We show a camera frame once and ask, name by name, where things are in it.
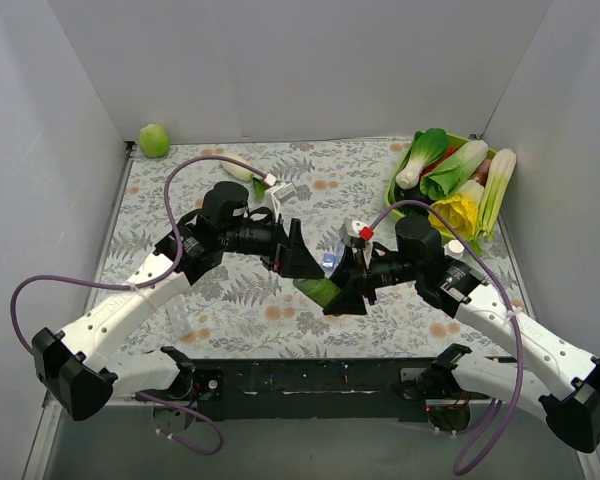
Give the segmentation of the blue pill organizer box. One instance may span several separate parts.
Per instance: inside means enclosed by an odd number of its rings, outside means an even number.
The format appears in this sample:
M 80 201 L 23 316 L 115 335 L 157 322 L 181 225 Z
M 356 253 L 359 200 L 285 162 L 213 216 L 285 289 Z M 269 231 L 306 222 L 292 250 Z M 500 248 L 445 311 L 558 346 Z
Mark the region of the blue pill organizer box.
M 325 253 L 321 259 L 321 267 L 325 272 L 333 272 L 342 258 L 339 253 Z

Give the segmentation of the green pill bottle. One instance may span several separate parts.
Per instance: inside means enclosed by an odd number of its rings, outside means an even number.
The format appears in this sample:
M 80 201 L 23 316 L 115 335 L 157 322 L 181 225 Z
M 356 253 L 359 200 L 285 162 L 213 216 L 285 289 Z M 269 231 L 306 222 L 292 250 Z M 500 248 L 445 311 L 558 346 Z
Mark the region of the green pill bottle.
M 293 286 L 320 307 L 326 307 L 341 289 L 327 278 L 294 279 Z

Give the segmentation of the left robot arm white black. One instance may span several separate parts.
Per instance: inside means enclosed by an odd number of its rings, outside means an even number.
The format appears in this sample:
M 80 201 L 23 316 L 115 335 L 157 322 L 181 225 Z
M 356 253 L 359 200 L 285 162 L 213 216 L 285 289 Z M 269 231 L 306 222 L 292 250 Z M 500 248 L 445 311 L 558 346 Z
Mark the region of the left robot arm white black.
M 249 193 L 230 181 L 206 193 L 201 208 L 185 214 L 129 278 L 58 332 L 40 330 L 32 339 L 36 374 L 76 421 L 85 420 L 114 396 L 159 391 L 183 400 L 194 388 L 194 365 L 174 347 L 111 359 L 118 347 L 162 305 L 185 293 L 218 266 L 225 253 L 260 257 L 283 278 L 316 279 L 322 268 L 304 243 L 299 220 L 285 228 L 269 208 L 248 210 Z

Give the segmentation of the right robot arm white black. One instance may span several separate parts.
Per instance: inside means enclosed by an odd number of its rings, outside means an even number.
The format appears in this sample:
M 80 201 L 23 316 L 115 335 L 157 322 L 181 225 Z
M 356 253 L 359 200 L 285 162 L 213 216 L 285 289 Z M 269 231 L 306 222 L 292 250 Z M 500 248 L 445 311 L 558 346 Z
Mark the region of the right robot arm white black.
M 388 250 L 372 241 L 366 224 L 343 224 L 344 255 L 330 278 L 340 292 L 325 314 L 363 315 L 378 289 L 412 282 L 430 306 L 479 331 L 522 364 L 499 366 L 454 344 L 409 382 L 412 395 L 451 398 L 465 390 L 514 400 L 566 445 L 594 452 L 600 444 L 600 357 L 507 306 L 494 282 L 444 251 L 440 233 L 426 218 L 400 219 L 395 234 L 397 248 Z

